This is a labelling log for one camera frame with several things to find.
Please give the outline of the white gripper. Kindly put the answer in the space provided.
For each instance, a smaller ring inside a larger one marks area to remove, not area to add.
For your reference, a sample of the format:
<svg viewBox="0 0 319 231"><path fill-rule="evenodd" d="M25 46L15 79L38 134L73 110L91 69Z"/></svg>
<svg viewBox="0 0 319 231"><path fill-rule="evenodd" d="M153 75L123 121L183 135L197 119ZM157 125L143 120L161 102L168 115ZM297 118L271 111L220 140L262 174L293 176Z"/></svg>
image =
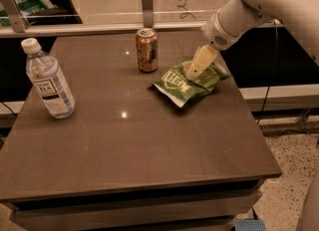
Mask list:
<svg viewBox="0 0 319 231"><path fill-rule="evenodd" d="M214 13L211 18L201 27L203 36L211 45L198 47L189 66L184 70L185 77L189 81L195 81L204 70L214 62L217 51L224 51L238 41L227 33L219 20L219 12Z"/></svg>

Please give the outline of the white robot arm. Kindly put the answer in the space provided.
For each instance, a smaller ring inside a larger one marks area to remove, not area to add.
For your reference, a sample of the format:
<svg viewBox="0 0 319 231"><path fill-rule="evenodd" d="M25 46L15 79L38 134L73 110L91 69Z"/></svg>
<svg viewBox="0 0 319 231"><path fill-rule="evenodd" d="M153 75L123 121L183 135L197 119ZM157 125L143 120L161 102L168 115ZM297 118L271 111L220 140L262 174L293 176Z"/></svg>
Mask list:
<svg viewBox="0 0 319 231"><path fill-rule="evenodd" d="M241 86L318 82L319 0L229 0L203 34Z"/></svg>

